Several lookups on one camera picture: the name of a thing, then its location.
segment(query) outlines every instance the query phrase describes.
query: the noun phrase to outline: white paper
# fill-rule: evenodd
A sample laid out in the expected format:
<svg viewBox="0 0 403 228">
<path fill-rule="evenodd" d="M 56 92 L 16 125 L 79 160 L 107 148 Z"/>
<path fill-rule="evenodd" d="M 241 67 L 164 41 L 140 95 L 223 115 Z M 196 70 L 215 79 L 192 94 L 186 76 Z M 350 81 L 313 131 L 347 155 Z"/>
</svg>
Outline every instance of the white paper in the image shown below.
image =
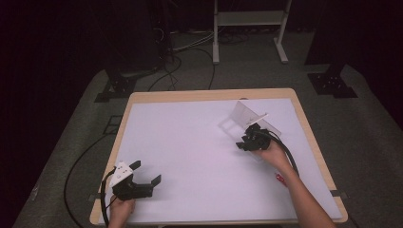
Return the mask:
<svg viewBox="0 0 403 228">
<path fill-rule="evenodd" d="M 237 148 L 244 129 L 222 125 L 236 100 L 134 104 L 116 163 L 142 161 L 134 181 L 162 175 L 152 198 L 137 199 L 129 223 L 296 219 L 275 169 Z M 301 179 L 332 219 L 340 219 L 289 99 L 242 100 L 281 132 Z M 107 190 L 106 204 L 111 196 Z"/>
</svg>

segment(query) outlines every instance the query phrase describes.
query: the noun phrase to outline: gray floor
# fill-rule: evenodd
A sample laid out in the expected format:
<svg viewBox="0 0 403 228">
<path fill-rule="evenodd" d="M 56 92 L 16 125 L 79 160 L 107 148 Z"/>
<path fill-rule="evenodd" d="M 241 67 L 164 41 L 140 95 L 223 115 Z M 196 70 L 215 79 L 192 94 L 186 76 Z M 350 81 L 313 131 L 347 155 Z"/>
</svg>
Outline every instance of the gray floor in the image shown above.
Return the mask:
<svg viewBox="0 0 403 228">
<path fill-rule="evenodd" d="M 403 224 L 403 137 L 402 131 L 368 88 L 358 72 L 346 66 L 345 82 L 358 98 L 335 99 L 316 95 L 308 72 L 327 66 L 305 66 L 313 33 L 286 32 L 283 45 L 289 64 L 283 65 L 272 42 L 274 34 L 250 35 L 247 42 L 221 46 L 221 63 L 216 66 L 212 89 L 291 87 L 304 108 L 337 188 L 349 198 L 348 212 L 360 227 L 401 227 Z M 200 39 L 176 35 L 180 47 Z M 211 52 L 211 46 L 201 46 Z M 177 90 L 207 89 L 213 72 L 209 57 L 196 50 L 177 55 L 182 65 L 174 75 Z M 167 64 L 168 69 L 175 66 Z M 148 87 L 164 72 L 139 80 L 136 91 Z M 14 227 L 77 227 L 67 213 L 63 191 L 68 171 L 91 144 L 103 135 L 111 115 L 122 115 L 127 99 L 94 103 L 106 84 L 104 71 L 95 75 L 56 145 L 38 180 L 39 192 L 29 199 Z M 167 90 L 168 78 L 153 90 Z M 88 196 L 98 191 L 114 136 L 95 144 L 77 163 L 67 188 L 67 201 L 77 220 L 91 227 L 88 218 L 92 202 Z M 348 221 L 338 227 L 355 227 Z"/>
</svg>

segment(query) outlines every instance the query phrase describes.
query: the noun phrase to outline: dark background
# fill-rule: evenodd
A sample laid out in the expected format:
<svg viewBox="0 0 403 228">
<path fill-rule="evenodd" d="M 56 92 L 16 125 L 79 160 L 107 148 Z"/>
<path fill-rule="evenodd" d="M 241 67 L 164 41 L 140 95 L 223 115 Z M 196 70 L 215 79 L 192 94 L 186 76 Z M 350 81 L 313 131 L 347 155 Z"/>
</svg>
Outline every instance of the dark background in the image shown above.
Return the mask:
<svg viewBox="0 0 403 228">
<path fill-rule="evenodd" d="M 163 54 L 152 29 L 163 20 L 159 2 L 0 3 L 4 226 L 18 216 L 92 77 L 107 67 L 159 64 Z M 174 2 L 167 17 L 172 30 L 212 28 L 213 0 Z M 220 1 L 221 10 L 282 7 L 279 0 Z M 287 29 L 317 29 L 306 63 L 347 58 L 402 127 L 400 11 L 397 1 L 294 0 Z"/>
</svg>

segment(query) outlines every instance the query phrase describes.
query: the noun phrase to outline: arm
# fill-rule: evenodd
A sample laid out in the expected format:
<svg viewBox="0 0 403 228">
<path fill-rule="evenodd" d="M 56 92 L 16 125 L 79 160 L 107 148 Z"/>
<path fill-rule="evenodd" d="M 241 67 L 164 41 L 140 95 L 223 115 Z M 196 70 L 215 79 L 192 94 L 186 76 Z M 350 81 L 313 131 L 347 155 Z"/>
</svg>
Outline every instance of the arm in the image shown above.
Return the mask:
<svg viewBox="0 0 403 228">
<path fill-rule="evenodd" d="M 296 171 L 294 171 L 288 162 L 284 151 L 276 142 L 271 141 L 267 150 L 258 150 L 254 151 L 254 153 L 271 163 L 284 177 L 301 227 L 336 227 L 317 200 L 305 187 Z"/>
<path fill-rule="evenodd" d="M 123 228 L 128 217 L 134 211 L 135 200 L 120 200 L 116 196 L 110 198 L 110 221 L 108 228 Z"/>
</svg>

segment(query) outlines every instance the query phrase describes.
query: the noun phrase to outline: forearm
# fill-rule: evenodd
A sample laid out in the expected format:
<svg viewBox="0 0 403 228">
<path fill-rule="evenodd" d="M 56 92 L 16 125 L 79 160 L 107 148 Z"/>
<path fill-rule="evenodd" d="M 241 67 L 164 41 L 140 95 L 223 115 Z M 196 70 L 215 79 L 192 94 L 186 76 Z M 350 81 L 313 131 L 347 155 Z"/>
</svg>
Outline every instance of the forearm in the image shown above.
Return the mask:
<svg viewBox="0 0 403 228">
<path fill-rule="evenodd" d="M 300 227 L 336 227 L 291 166 L 279 172 L 287 183 Z"/>
<path fill-rule="evenodd" d="M 109 222 L 107 228 L 124 228 L 125 227 L 125 220 L 119 220 L 112 218 Z"/>
</svg>

